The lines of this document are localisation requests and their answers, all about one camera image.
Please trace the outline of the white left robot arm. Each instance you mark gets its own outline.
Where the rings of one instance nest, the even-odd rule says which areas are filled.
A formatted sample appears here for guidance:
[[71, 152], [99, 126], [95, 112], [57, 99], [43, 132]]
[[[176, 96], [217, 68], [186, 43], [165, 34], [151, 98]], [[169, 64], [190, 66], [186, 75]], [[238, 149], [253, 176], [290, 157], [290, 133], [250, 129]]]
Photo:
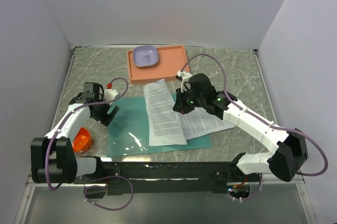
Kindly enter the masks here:
[[111, 106], [118, 95], [111, 83], [107, 88], [99, 83], [84, 83], [83, 91], [70, 100], [59, 123], [44, 137], [31, 142], [31, 173], [35, 183], [72, 183], [83, 175], [93, 183], [103, 179], [100, 159], [76, 158], [72, 144], [90, 118], [109, 126], [119, 111], [118, 106]]

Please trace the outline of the teal green file folder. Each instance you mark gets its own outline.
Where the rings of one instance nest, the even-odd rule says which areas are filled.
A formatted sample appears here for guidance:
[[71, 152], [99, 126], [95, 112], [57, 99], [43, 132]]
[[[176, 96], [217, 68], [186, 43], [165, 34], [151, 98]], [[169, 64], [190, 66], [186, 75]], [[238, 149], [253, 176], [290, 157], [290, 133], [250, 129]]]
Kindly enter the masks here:
[[115, 102], [120, 109], [108, 126], [106, 156], [121, 157], [212, 146], [209, 135], [187, 140], [187, 145], [149, 146], [149, 124], [144, 97], [121, 98]]

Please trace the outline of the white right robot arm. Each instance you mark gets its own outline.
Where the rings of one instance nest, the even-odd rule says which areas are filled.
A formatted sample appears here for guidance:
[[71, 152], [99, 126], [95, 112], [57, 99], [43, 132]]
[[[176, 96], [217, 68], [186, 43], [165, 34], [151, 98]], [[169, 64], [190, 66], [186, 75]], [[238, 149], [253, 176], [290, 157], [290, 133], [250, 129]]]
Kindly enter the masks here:
[[305, 138], [300, 131], [281, 130], [274, 122], [249, 109], [235, 96], [217, 91], [203, 73], [177, 73], [181, 81], [176, 89], [173, 111], [188, 114], [203, 108], [208, 114], [234, 124], [267, 148], [258, 154], [239, 154], [230, 168], [230, 175], [242, 181], [248, 174], [271, 173], [278, 179], [290, 182], [308, 158]]

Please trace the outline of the white printed paper sheets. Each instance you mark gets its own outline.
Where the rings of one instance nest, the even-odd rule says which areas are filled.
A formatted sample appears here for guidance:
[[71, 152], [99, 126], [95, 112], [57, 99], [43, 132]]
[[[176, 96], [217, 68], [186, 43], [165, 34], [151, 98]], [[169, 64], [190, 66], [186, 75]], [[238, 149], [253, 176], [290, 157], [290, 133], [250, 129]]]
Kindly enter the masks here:
[[195, 108], [188, 114], [178, 114], [187, 140], [234, 128], [235, 125], [208, 114], [203, 108]]

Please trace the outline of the single white printed sheet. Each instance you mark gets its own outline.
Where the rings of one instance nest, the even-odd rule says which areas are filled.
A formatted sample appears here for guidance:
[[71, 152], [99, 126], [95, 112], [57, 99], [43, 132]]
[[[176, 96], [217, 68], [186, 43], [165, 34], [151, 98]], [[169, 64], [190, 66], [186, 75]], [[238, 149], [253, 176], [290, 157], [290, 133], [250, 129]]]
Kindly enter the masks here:
[[149, 122], [149, 146], [187, 145], [174, 101], [164, 79], [143, 88]]

